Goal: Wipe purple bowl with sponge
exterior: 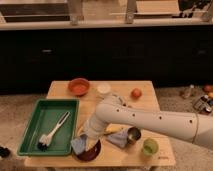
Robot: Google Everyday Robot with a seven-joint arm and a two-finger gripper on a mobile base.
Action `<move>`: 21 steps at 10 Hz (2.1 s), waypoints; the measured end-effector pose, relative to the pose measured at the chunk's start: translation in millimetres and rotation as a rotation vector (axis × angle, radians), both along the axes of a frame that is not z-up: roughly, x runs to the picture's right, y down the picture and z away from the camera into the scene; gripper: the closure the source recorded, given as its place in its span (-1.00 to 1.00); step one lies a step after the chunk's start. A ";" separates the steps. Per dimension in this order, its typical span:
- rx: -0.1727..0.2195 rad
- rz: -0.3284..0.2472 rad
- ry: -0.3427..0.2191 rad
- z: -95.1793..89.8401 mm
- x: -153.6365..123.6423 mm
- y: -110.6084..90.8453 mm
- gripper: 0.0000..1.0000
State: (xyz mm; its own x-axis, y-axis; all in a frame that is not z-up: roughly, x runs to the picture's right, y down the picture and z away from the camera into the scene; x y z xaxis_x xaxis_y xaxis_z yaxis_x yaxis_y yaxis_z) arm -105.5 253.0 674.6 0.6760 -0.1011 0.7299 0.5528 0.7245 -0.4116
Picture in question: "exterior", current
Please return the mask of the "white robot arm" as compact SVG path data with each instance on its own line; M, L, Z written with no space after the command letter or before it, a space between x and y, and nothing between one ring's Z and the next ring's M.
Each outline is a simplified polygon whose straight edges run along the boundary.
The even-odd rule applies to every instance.
M99 140L110 124L135 126L213 150L212 116L129 108L120 96L110 94L96 105L83 130L89 138Z

